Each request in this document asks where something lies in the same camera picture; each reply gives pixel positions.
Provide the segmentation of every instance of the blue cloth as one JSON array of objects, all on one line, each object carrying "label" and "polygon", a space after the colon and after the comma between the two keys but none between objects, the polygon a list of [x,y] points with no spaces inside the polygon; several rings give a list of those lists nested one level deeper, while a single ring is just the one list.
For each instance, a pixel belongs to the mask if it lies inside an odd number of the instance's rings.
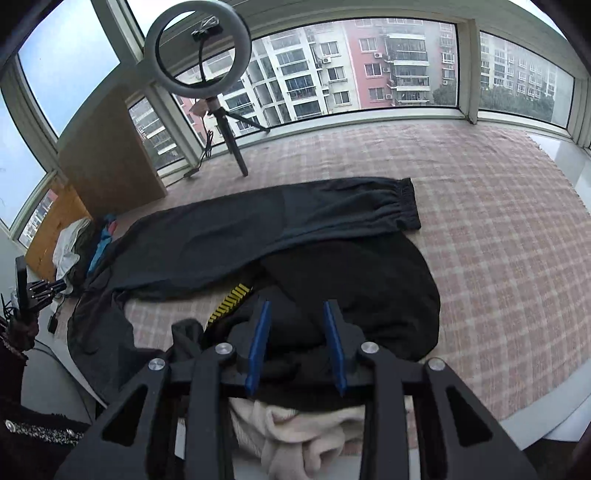
[{"label": "blue cloth", "polygon": [[105,227],[103,231],[100,233],[100,240],[98,245],[96,246],[95,256],[92,257],[92,261],[90,262],[90,266],[88,267],[88,275],[90,275],[94,269],[96,268],[96,264],[99,262],[105,248],[113,241],[113,236],[109,233],[109,225],[115,221],[115,215],[108,214],[105,215]]}]

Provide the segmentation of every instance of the metal bolt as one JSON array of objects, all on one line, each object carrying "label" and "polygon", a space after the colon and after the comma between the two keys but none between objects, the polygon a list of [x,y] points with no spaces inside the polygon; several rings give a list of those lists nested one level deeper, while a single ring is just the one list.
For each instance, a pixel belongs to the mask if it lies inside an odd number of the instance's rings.
[{"label": "metal bolt", "polygon": [[232,353],[232,350],[234,350],[234,347],[232,346],[232,344],[227,342],[218,343],[216,345],[216,353],[219,353],[220,355],[227,355],[229,353]]},{"label": "metal bolt", "polygon": [[361,350],[363,350],[365,353],[377,353],[379,346],[377,343],[363,342],[361,344]]},{"label": "metal bolt", "polygon": [[431,370],[435,370],[436,372],[440,372],[445,368],[445,362],[436,356],[430,358],[427,365],[429,365]]},{"label": "metal bolt", "polygon": [[148,368],[150,370],[158,371],[158,370],[162,370],[165,365],[166,365],[166,362],[164,360],[162,360],[161,358],[153,358],[152,360],[150,360],[150,362],[148,364]]}]

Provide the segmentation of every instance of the tripod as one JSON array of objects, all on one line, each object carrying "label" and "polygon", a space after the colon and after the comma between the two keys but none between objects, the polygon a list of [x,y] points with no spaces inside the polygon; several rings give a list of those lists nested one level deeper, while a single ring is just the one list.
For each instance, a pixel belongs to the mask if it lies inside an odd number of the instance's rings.
[{"label": "tripod", "polygon": [[256,122],[253,122],[252,120],[250,120],[248,118],[244,118],[241,115],[237,115],[235,113],[228,112],[224,107],[222,107],[220,105],[220,102],[217,99],[217,97],[208,98],[208,99],[206,99],[206,102],[207,102],[207,106],[209,108],[209,112],[217,120],[217,126],[219,127],[220,132],[222,133],[222,137],[224,139],[224,142],[228,146],[228,150],[230,151],[230,153],[232,155],[234,155],[234,158],[236,159],[236,162],[238,163],[238,166],[240,167],[240,171],[242,172],[242,175],[244,177],[248,177],[248,168],[246,167],[246,164],[244,163],[244,158],[242,158],[242,153],[240,152],[240,148],[238,147],[238,144],[236,143],[236,138],[234,138],[234,134],[232,133],[232,130],[230,129],[230,125],[228,124],[228,119],[226,117],[229,116],[229,117],[233,118],[234,120],[239,120],[241,122],[246,123],[247,125],[250,125],[251,127],[258,128],[259,130],[263,130],[267,133],[269,133],[271,131],[271,129],[268,127],[263,127],[262,125],[259,125]]}]

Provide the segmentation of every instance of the apartment building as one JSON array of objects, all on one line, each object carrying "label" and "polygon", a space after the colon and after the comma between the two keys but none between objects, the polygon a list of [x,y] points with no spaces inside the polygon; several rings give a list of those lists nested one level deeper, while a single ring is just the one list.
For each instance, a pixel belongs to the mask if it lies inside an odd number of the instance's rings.
[{"label": "apartment building", "polygon": [[[456,50],[450,24],[362,18],[309,25],[255,40],[246,72],[219,100],[228,111],[269,127],[328,113],[431,105],[433,90],[456,79]],[[206,60],[205,76],[226,74],[233,55],[230,50]],[[199,67],[178,79],[199,81]],[[194,100],[177,102],[205,141],[201,121],[189,112]],[[204,122],[213,142],[222,142],[216,120]],[[256,130],[232,118],[229,123],[236,136]]]}]

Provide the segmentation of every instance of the black garment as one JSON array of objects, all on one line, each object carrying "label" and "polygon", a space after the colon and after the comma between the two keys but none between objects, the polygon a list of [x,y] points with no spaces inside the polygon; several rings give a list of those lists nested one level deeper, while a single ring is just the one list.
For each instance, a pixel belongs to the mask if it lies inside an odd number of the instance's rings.
[{"label": "black garment", "polygon": [[106,249],[69,321],[70,354],[93,389],[110,402],[122,379],[161,353],[134,348],[132,326],[123,313],[131,295],[179,298],[297,245],[418,228],[410,179],[285,185],[154,213]]},{"label": "black garment", "polygon": [[272,324],[259,400],[304,411],[354,405],[333,386],[323,307],[336,299],[345,321],[399,358],[417,361],[437,345],[440,299],[421,252],[403,233],[316,242],[267,255],[255,292],[205,331],[208,348],[247,321],[259,298]]},{"label": "black garment", "polygon": [[88,425],[23,407],[20,402],[25,364],[25,358],[7,350],[0,341],[0,476],[3,479],[50,480],[72,447],[11,433],[5,421],[59,430],[71,429],[79,433],[85,432]]}]

